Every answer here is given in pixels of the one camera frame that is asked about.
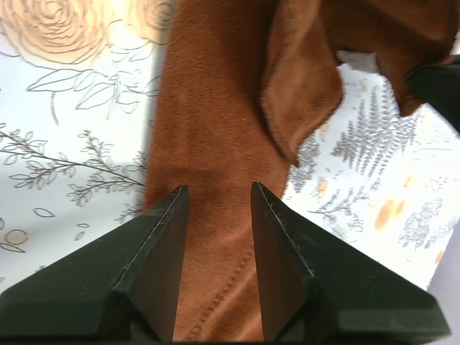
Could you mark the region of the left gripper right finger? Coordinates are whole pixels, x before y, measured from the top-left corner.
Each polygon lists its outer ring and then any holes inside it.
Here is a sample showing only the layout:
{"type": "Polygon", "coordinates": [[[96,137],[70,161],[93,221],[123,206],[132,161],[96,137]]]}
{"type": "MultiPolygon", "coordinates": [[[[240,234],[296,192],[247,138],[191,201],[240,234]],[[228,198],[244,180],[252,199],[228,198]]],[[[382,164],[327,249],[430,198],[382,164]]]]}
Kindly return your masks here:
{"type": "Polygon", "coordinates": [[[251,213],[265,341],[437,341],[451,333],[430,293],[258,182],[251,213]]]}

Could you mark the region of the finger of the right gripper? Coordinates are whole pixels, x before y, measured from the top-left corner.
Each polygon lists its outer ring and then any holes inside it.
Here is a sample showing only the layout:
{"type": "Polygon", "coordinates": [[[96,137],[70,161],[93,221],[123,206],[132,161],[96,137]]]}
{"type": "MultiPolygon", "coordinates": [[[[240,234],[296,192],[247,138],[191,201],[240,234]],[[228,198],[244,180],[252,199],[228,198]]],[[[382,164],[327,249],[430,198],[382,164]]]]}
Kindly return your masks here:
{"type": "Polygon", "coordinates": [[[419,67],[405,83],[410,92],[459,130],[459,54],[451,55],[443,64],[419,67]]]}

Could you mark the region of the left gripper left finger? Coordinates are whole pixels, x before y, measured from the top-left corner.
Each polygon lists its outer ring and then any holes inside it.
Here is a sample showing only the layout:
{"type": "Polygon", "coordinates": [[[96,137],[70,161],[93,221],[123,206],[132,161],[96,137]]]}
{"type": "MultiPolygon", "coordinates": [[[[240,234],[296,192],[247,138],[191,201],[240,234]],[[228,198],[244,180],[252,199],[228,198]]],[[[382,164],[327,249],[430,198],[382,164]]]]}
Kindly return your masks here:
{"type": "Polygon", "coordinates": [[[173,339],[188,187],[1,294],[2,341],[173,339]]]}

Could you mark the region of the orange brown towel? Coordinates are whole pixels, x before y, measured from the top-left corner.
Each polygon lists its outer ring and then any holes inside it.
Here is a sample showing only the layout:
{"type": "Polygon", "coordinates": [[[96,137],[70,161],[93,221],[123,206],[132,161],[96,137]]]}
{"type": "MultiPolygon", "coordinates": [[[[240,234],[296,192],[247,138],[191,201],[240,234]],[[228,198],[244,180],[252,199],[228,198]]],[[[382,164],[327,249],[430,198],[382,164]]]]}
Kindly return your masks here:
{"type": "Polygon", "coordinates": [[[340,234],[415,135],[405,76],[449,60],[457,1],[182,1],[157,99],[146,207],[178,185],[190,220],[178,341],[260,340],[250,190],[305,184],[340,234]]]}

